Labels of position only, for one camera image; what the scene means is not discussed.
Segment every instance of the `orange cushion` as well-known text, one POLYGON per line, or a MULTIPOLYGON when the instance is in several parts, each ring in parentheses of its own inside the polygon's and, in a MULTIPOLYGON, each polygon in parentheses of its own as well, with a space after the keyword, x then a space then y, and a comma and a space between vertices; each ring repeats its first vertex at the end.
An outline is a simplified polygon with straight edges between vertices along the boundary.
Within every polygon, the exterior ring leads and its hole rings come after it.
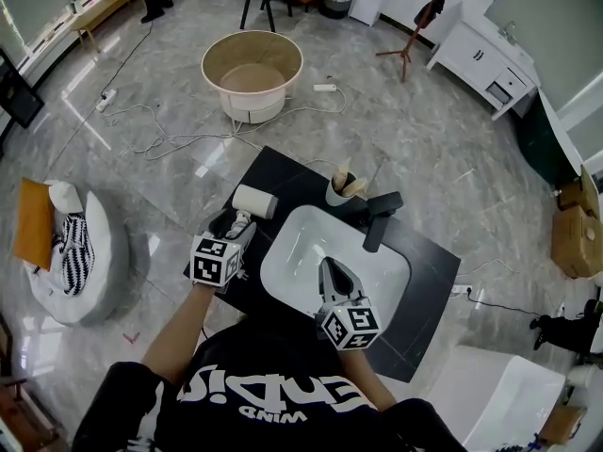
POLYGON ((47 185, 21 180, 19 223, 12 253, 32 265, 50 269, 54 207, 47 185))

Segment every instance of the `black and white striped cloth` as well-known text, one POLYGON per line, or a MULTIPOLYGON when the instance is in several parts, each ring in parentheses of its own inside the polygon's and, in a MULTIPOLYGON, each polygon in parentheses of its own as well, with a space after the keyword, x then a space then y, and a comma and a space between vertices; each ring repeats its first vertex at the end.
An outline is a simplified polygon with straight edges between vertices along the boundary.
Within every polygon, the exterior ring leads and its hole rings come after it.
POLYGON ((78 295, 94 266, 94 250, 84 215, 72 213, 63 221, 63 235, 53 234, 53 254, 61 256, 62 275, 68 297, 78 295))

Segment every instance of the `black faucet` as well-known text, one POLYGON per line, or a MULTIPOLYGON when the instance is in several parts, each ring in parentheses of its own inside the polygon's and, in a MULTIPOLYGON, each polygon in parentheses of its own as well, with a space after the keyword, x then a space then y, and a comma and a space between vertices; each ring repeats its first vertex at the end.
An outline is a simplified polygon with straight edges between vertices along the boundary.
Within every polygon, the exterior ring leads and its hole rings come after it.
POLYGON ((367 208, 360 214, 360 224, 368 227, 367 237, 362 245, 365 250, 379 250, 389 217, 403 205, 404 201, 398 191, 367 200, 367 208))

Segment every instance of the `cabinet drawer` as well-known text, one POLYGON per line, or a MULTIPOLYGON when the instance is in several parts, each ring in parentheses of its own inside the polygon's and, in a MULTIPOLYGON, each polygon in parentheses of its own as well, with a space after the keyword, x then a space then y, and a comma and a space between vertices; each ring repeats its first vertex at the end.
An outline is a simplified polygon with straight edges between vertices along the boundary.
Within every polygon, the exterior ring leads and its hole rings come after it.
POLYGON ((498 49, 464 24, 452 30, 442 61, 477 90, 486 90, 507 69, 498 49))
POLYGON ((516 97, 526 90, 526 84, 524 84, 522 80, 508 68, 498 76, 496 82, 513 97, 516 97))

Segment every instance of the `wooden coat rack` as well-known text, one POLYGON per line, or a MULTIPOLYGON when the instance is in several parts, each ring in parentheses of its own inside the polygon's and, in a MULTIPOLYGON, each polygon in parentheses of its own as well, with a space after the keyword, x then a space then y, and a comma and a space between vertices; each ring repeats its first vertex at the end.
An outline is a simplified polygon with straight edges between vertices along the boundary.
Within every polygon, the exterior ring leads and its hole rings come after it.
POLYGON ((407 62, 411 62, 411 56, 410 56, 411 47, 415 44, 419 31, 423 28, 423 25, 427 22, 427 19, 429 18, 430 14, 432 13, 432 8, 433 8, 434 2, 435 2, 435 0, 431 0, 430 4, 427 7, 427 10, 421 16, 421 21, 419 22, 415 32, 411 36, 411 39, 408 40, 406 47, 404 47, 402 50, 394 50, 393 52, 380 52, 377 54, 377 57, 392 56, 394 54, 399 54, 399 56, 402 57, 402 61, 403 61, 402 82, 406 82, 406 64, 407 64, 407 62))

